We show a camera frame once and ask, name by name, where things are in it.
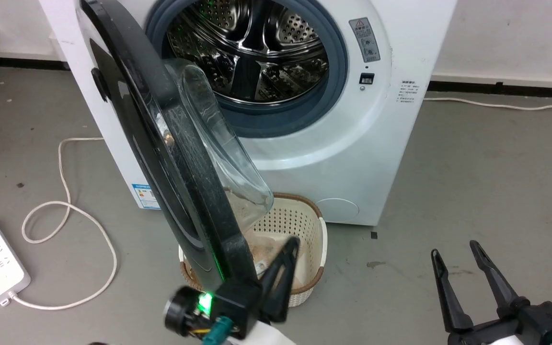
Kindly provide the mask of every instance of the washing machine door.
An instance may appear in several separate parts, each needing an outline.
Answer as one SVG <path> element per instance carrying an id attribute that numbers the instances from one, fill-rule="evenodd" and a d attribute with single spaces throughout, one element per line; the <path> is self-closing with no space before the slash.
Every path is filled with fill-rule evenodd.
<path id="1" fill-rule="evenodd" d="M 81 0 L 92 75 L 207 291 L 223 279 L 256 279 L 241 233 L 273 195 L 220 114 L 203 72 L 160 59 L 116 0 Z"/>

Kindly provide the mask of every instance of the warning label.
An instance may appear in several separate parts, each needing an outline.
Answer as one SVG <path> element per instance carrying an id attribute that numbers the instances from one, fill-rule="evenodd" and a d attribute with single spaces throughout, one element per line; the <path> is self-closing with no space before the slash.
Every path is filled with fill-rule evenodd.
<path id="1" fill-rule="evenodd" d="M 364 62 L 372 62 L 380 60 L 379 45 L 376 42 L 374 31 L 370 26 L 368 18 L 357 18 L 348 21 L 355 37 L 357 37 L 357 43 L 359 49 L 361 49 L 361 55 Z"/>
<path id="2" fill-rule="evenodd" d="M 403 80 L 399 85 L 399 91 L 397 92 L 397 102 L 414 103 L 419 91 L 419 85 L 416 84 L 416 81 Z"/>
<path id="3" fill-rule="evenodd" d="M 157 203 L 155 194 L 153 194 L 153 191 L 150 189 L 149 185 L 132 184 L 132 186 L 136 191 L 136 195 L 138 195 L 138 199 L 140 199 L 140 203 L 142 203 L 143 208 L 161 209 Z"/>

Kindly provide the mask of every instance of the white cable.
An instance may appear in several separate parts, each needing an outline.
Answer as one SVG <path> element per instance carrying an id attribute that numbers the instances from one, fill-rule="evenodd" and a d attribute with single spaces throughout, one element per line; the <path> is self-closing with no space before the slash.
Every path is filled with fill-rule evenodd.
<path id="1" fill-rule="evenodd" d="M 104 138 L 68 138 L 68 139 L 63 140 L 62 142 L 59 143 L 59 173 L 61 175 L 61 181 L 62 181 L 63 186 L 65 188 L 65 194 L 67 195 L 68 200 L 67 200 L 67 202 L 65 202 L 65 201 L 48 201 L 46 203 L 43 203 L 43 204 L 35 207 L 25 217 L 25 219 L 23 221 L 23 225 L 21 227 L 21 230 L 22 230 L 23 238 L 25 239 L 25 241 L 27 241 L 29 243 L 39 244 L 39 243 L 46 242 L 49 239 L 51 239 L 53 236 L 55 236 L 55 234 L 57 234 L 57 232 L 59 232 L 59 230 L 63 227 L 65 222 L 68 220 L 70 209 L 75 210 L 76 212 L 82 214 L 86 218 L 90 219 L 90 221 L 95 223 L 95 225 L 97 225 L 99 231 L 101 231 L 101 234 L 103 234 L 103 238 L 105 238 L 105 242 L 108 244 L 108 247 L 110 248 L 110 251 L 112 252 L 112 261 L 114 262 L 113 267 L 112 267 L 112 273 L 110 273 L 110 277 L 105 282 L 105 284 L 101 287 L 101 289 L 97 290 L 94 294 L 90 295 L 89 297 L 86 297 L 85 299 L 81 299 L 77 302 L 74 302 L 74 303 L 71 303 L 71 304 L 66 304 L 64 306 L 40 306 L 38 304 L 33 304 L 33 303 L 29 303 L 27 301 L 22 300 L 15 293 L 10 293 L 11 299 L 15 300 L 16 302 L 18 302 L 18 303 L 20 303 L 24 306 L 28 306 L 29 308 L 35 308 L 35 309 L 39 309 L 39 310 L 65 310 L 65 309 L 68 309 L 68 308 L 73 308 L 75 306 L 79 306 L 80 304 L 88 302 L 91 299 L 94 299 L 95 297 L 99 296 L 99 294 L 101 294 L 103 291 L 105 291 L 106 288 L 108 288 L 108 286 L 110 286 L 110 283 L 112 282 L 112 280 L 114 280 L 114 276 L 116 275 L 116 267 L 118 266 L 118 260 L 116 259 L 116 251 L 114 251 L 114 246 L 112 245 L 112 242 L 110 241 L 110 238 L 108 237 L 108 234 L 105 232 L 105 229 L 103 228 L 103 226 L 95 218 L 93 218 L 90 214 L 86 213 L 85 211 L 83 211 L 83 210 L 79 209 L 78 207 L 71 204 L 72 197 L 71 197 L 70 192 L 69 192 L 68 183 L 65 181 L 65 177 L 63 175 L 63 154 L 61 153 L 61 149 L 63 148 L 63 144 L 65 144 L 66 142 L 70 142 L 70 141 L 97 141 L 97 140 L 103 140 L 103 139 Z M 48 205 L 63 205 L 63 206 L 66 206 L 67 210 L 65 212 L 65 216 L 63 216 L 63 220 L 61 221 L 59 226 L 55 229 L 55 231 L 53 231 L 51 234 L 49 234 L 48 236 L 42 238 L 41 240 L 32 240 L 27 236 L 27 233 L 26 233 L 25 227 L 27 225 L 27 222 L 29 221 L 31 216 L 33 216 L 33 214 L 37 210 L 41 209 L 42 207 L 48 206 Z"/>
<path id="2" fill-rule="evenodd" d="M 475 102 L 475 101 L 470 101 L 470 100 L 464 100 L 462 98 L 453 98 L 453 97 L 427 97 L 427 98 L 423 98 L 423 101 L 462 102 L 462 103 L 467 103 L 467 104 L 480 105 L 481 107 L 515 109 L 517 111 L 543 111 L 545 109 L 552 109 L 552 104 L 543 105 L 542 107 L 517 107 L 515 105 L 481 103 L 481 102 Z"/>

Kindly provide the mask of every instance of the gray floor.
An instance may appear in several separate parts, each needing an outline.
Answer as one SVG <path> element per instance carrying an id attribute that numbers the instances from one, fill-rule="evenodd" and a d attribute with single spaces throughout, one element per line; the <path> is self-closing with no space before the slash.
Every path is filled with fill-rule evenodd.
<path id="1" fill-rule="evenodd" d="M 20 233 L 33 207 L 64 198 L 60 140 L 98 135 L 70 73 L 0 69 L 0 227 L 33 278 L 21 293 L 28 301 L 81 299 L 110 272 L 103 238 L 82 216 L 72 214 L 67 227 L 41 245 L 24 242 Z M 136 207 L 103 143 L 68 145 L 64 166 L 74 203 L 112 236 L 118 275 L 103 295 L 72 310 L 0 308 L 0 344 L 197 344 L 162 325 L 164 302 L 184 283 L 163 216 Z M 40 212 L 33 237 L 48 234 L 62 214 Z M 377 240 L 370 230 L 329 225 L 325 274 L 309 301 L 279 326 L 287 336 L 312 345 L 444 344 L 429 261 L 434 247 L 454 272 L 465 310 L 476 322 L 492 319 L 495 302 L 469 251 L 471 239 L 482 243 L 519 293 L 537 303 L 552 300 L 552 110 L 425 103 Z"/>

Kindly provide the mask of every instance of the white wall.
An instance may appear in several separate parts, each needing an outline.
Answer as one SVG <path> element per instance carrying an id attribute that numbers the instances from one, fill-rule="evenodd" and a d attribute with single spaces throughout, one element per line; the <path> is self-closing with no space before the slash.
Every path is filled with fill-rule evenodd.
<path id="1" fill-rule="evenodd" d="M 552 0 L 459 0 L 432 79 L 552 87 Z"/>
<path id="2" fill-rule="evenodd" d="M 59 59 L 38 0 L 0 0 L 0 57 Z M 552 87 L 552 0 L 459 0 L 433 80 Z"/>
<path id="3" fill-rule="evenodd" d="M 57 60 L 53 37 L 38 0 L 0 0 L 0 57 Z"/>

